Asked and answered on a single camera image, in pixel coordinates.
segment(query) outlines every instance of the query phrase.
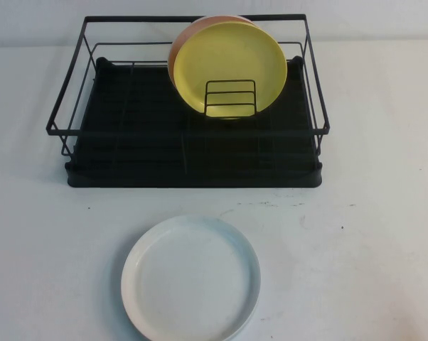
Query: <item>plate rim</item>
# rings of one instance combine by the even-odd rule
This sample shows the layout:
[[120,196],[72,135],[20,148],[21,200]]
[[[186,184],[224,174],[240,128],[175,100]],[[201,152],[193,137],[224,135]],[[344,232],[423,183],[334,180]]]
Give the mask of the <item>plate rim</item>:
[[132,306],[136,306],[132,303],[131,300],[127,300],[127,294],[128,291],[125,288],[126,284],[126,277],[130,276],[130,274],[134,271],[134,262],[138,263],[139,259],[146,253],[146,250],[151,247],[155,242],[159,240],[159,237],[162,236],[165,232],[168,232],[171,229],[172,222],[177,222],[179,220],[212,220],[217,221],[223,224],[224,227],[227,228],[228,234],[233,232],[236,234],[235,238],[239,238],[241,244],[245,245],[247,247],[247,258],[249,259],[250,268],[254,270],[254,277],[251,279],[251,281],[255,281],[255,290],[252,292],[252,299],[254,302],[252,302],[252,308],[250,309],[248,313],[248,316],[245,318],[244,322],[242,324],[238,324],[235,326],[235,329],[226,337],[222,339],[218,339],[216,341],[228,341],[233,339],[250,321],[251,317],[253,316],[260,297],[260,291],[261,291],[261,269],[260,269],[260,263],[257,257],[257,254],[255,250],[253,249],[253,246],[250,244],[249,240],[245,237],[245,235],[238,230],[236,227],[231,225],[228,222],[225,222],[224,220],[221,220],[217,217],[210,217],[210,216],[204,216],[204,215],[180,215],[176,217],[169,218],[167,220],[164,220],[153,227],[151,227],[149,230],[147,230],[134,244],[134,246],[131,248],[129,254],[127,255],[126,261],[124,263],[124,267],[122,269],[122,276],[121,276],[121,298],[122,303],[124,306],[124,309],[126,310],[127,316],[129,320],[132,322],[134,327],[141,332],[145,337],[149,338],[152,341],[166,341],[166,339],[159,339],[158,335],[152,335],[150,330],[146,330],[146,323],[142,323],[142,321],[139,320],[139,317],[136,318],[134,313],[132,312]]

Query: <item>black drip tray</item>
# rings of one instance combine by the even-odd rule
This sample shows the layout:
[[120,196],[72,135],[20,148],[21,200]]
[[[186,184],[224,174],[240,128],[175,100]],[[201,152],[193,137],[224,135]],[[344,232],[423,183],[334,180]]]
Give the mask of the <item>black drip tray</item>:
[[316,187],[321,164],[301,75],[288,62],[284,90],[253,117],[215,119],[192,110],[166,67],[113,65],[97,74],[65,167],[75,187]]

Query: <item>dish rack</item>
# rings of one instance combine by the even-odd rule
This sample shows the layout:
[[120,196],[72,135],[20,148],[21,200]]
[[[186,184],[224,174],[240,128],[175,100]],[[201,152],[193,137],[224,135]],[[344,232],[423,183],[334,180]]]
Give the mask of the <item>dish rack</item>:
[[[261,112],[255,104],[254,80],[208,82],[204,113],[191,109],[178,95],[165,60],[176,37],[171,35],[199,16],[86,17],[46,126],[49,135],[59,136],[61,153],[69,158],[69,185],[320,185],[321,141],[330,126],[306,16],[245,17],[277,38],[287,58],[284,89]],[[98,29],[90,31],[90,26]],[[289,38],[281,39],[283,32]],[[254,100],[211,104],[212,82],[250,82]],[[247,105],[254,112],[237,119],[209,117],[210,105]]]

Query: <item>white plate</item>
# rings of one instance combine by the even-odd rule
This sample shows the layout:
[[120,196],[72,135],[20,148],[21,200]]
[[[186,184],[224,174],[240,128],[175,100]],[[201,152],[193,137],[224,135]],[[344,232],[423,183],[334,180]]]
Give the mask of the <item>white plate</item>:
[[260,292],[245,237],[210,217],[175,217],[139,239],[122,271],[127,315],[152,341],[231,340]]

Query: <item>metal wire frame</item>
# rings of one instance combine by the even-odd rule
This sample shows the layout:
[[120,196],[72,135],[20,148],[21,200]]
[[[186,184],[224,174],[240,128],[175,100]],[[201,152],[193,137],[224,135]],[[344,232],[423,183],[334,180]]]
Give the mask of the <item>metal wire frame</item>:
[[[318,70],[316,68],[316,62],[314,57],[314,51],[312,47],[311,37],[309,33],[309,26],[307,23],[306,16],[304,14],[267,14],[267,15],[251,15],[251,16],[244,16],[245,18],[248,18],[251,21],[303,21],[306,29],[306,37],[304,41],[304,47],[300,42],[293,42],[293,41],[279,41],[279,44],[297,44],[300,47],[301,50],[301,56],[303,58],[303,69],[304,69],[304,83],[306,85],[306,91],[308,93],[304,93],[305,101],[306,101],[306,107],[307,107],[307,114],[308,119],[314,123],[314,126],[311,129],[308,129],[306,131],[296,131],[296,130],[283,130],[283,131],[220,131],[220,132],[184,132],[183,135],[186,135],[186,137],[235,137],[235,138],[241,138],[241,137],[298,137],[298,136],[315,136],[317,139],[317,145],[316,145],[316,155],[319,155],[321,152],[321,140],[323,138],[323,135],[326,135],[329,132],[330,124],[328,115],[326,113],[326,105],[324,102],[323,94],[321,91],[320,81],[319,81],[319,74]],[[70,61],[69,69],[67,72],[67,75],[65,76],[63,86],[61,87],[60,93],[58,95],[58,98],[56,99],[55,106],[53,108],[53,111],[50,114],[50,118],[48,120],[48,123],[46,125],[46,130],[49,135],[51,136],[59,136],[61,141],[63,142],[63,148],[61,153],[65,156],[73,157],[73,153],[70,152],[70,149],[67,145],[67,140],[69,136],[85,136],[85,137],[92,137],[92,138],[100,138],[100,137],[116,137],[117,139],[133,139],[134,137],[137,137],[137,135],[133,132],[125,132],[125,131],[119,131],[119,132],[102,132],[102,131],[83,131],[80,129],[72,129],[73,120],[75,118],[75,113],[77,111],[77,107],[80,102],[81,94],[83,87],[85,85],[86,77],[88,74],[88,71],[90,69],[90,65],[92,63],[95,71],[97,72],[97,66],[94,61],[93,53],[97,49],[98,46],[101,45],[169,45],[171,42],[133,42],[133,43],[96,43],[94,45],[94,48],[91,50],[89,47],[89,44],[87,42],[85,31],[87,28],[88,23],[105,23],[105,22],[114,22],[114,23],[190,23],[197,19],[201,18],[201,16],[87,16],[85,17],[85,20],[83,21],[82,29],[80,32],[80,36],[77,41],[77,45],[75,47],[75,52],[73,54],[72,60]],[[79,55],[82,43],[85,43],[87,51],[90,55],[87,67],[85,69],[85,74],[82,80],[82,85],[80,88],[80,91],[77,96],[77,100],[75,102],[75,107],[72,112],[72,115],[70,117],[70,121],[68,124],[68,127],[66,129],[59,129],[58,126],[55,123],[55,118],[58,114],[58,110],[60,108],[60,105],[62,103],[62,100],[64,98],[65,92],[68,88],[70,78],[72,76],[73,70],[75,68],[75,64],[77,61],[77,57]],[[310,54],[311,54],[311,62],[313,66],[313,72],[314,72],[314,78],[316,83],[316,89],[319,95],[320,105],[321,105],[321,111],[323,114],[323,120],[324,124],[322,128],[318,128],[317,122],[316,122],[316,115],[314,110],[314,103],[312,100],[312,93],[311,93],[311,87],[309,84],[309,75],[306,68],[306,51],[307,47],[309,47]],[[135,64],[164,64],[166,63],[165,60],[132,60],[132,61],[125,61],[125,60],[117,60],[112,61],[112,63],[131,63],[133,69],[133,66]],[[165,137],[172,137],[173,135],[180,136],[181,132],[175,132],[172,133],[159,133],[156,131],[149,132],[148,136],[151,138],[165,138]]]

